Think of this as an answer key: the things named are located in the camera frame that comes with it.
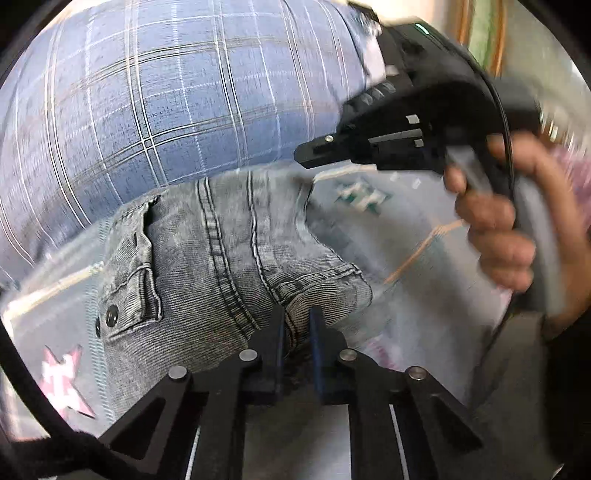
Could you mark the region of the grey patterned bed sheet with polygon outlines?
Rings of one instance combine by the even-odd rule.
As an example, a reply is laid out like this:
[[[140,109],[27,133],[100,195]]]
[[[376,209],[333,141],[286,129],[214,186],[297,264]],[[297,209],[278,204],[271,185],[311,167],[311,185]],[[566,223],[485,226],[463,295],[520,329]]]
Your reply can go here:
[[[481,276],[442,182],[431,174],[363,167],[260,169],[311,177],[308,227],[358,266],[372,288],[369,306],[335,324],[325,319],[329,326],[380,365],[422,365],[467,400],[483,343],[507,298]],[[97,293],[115,214],[45,259],[1,302],[3,324],[52,406],[73,427],[93,432],[122,415],[114,413],[107,388]],[[291,385],[300,381],[308,339],[290,349],[284,328]]]

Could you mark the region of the grey washed denim pants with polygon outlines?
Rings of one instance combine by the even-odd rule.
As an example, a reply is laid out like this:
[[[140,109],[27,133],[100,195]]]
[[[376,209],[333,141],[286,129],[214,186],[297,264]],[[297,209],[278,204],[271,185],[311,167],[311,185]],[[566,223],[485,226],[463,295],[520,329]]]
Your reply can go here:
[[[311,307],[335,324],[370,305],[360,268],[308,227],[313,190],[300,172],[256,169],[154,190],[117,211],[97,287],[116,415],[170,367],[209,370],[242,351],[276,307],[294,350]]]

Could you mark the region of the blue plaid pillow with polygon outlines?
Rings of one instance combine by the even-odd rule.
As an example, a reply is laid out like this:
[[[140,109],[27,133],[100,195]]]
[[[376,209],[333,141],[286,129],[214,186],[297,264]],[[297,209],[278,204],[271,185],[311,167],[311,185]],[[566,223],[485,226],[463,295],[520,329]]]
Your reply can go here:
[[[334,1],[74,1],[1,88],[1,280],[157,187],[290,158],[384,78]]]

